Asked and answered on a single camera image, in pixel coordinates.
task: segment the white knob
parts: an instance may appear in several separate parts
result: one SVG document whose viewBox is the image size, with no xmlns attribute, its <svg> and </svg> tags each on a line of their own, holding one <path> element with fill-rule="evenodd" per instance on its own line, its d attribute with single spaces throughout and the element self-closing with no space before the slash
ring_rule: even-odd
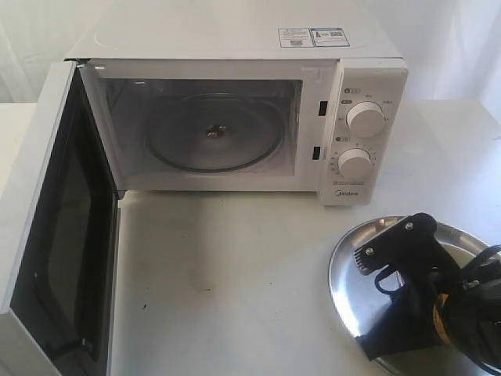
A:
<svg viewBox="0 0 501 376">
<path fill-rule="evenodd" d="M 373 164 L 365 150 L 350 149 L 339 156 L 337 166 L 346 179 L 360 180 L 368 176 Z"/>
<path fill-rule="evenodd" d="M 374 102 L 361 102 L 349 110 L 346 122 L 355 136 L 371 137 L 383 130 L 384 114 Z"/>
</svg>

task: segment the table surface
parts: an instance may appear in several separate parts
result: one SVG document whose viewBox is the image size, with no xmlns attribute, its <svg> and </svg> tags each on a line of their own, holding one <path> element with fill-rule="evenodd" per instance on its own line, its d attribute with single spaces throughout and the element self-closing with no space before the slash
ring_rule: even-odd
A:
<svg viewBox="0 0 501 376">
<path fill-rule="evenodd" d="M 0 193 L 32 110 L 0 106 Z M 147 192 L 120 205 L 113 376 L 382 375 L 333 309 L 333 247 L 368 219 L 421 211 L 501 242 L 501 127 L 476 101 L 402 102 L 366 206 Z"/>
</svg>

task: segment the microwave door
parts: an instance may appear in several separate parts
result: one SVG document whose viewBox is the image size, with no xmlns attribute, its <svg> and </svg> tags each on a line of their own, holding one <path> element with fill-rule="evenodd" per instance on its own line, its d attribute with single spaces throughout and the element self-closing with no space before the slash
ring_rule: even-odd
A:
<svg viewBox="0 0 501 376">
<path fill-rule="evenodd" d="M 4 192 L 29 219 L 10 308 L 63 376 L 103 376 L 118 195 L 74 62 L 52 65 L 26 137 L 16 163 L 35 170 L 31 189 Z"/>
</svg>

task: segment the white microwave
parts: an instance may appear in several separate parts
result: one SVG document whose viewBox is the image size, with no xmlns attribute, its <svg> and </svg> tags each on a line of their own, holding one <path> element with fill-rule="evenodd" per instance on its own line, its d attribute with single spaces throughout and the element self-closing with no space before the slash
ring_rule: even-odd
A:
<svg viewBox="0 0 501 376">
<path fill-rule="evenodd" d="M 115 2 L 51 67 L 0 196 L 0 363 L 109 374 L 127 190 L 368 203 L 407 73 L 350 0 Z"/>
</svg>

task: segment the midea logo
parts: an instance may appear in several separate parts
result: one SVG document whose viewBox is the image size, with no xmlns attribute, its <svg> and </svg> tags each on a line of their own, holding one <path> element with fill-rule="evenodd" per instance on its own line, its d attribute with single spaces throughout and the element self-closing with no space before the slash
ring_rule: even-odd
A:
<svg viewBox="0 0 501 376">
<path fill-rule="evenodd" d="M 334 192 L 334 194 L 336 194 L 336 196 L 358 196 L 359 195 L 358 192 L 348 192 L 346 190 L 337 190 L 336 192 Z"/>
</svg>

